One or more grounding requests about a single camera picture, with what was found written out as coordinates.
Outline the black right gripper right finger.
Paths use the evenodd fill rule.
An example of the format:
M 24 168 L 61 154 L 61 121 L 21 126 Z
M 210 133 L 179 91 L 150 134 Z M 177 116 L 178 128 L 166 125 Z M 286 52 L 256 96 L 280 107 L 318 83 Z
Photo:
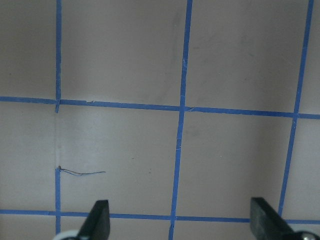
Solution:
M 293 229 L 263 197 L 250 200 L 250 230 L 256 240 L 295 240 Z

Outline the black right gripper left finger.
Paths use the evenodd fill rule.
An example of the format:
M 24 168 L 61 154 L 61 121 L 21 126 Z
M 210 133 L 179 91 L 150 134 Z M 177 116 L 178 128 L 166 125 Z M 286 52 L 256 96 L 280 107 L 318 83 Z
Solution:
M 110 209 L 108 200 L 97 200 L 81 226 L 77 240 L 107 240 L 110 236 Z

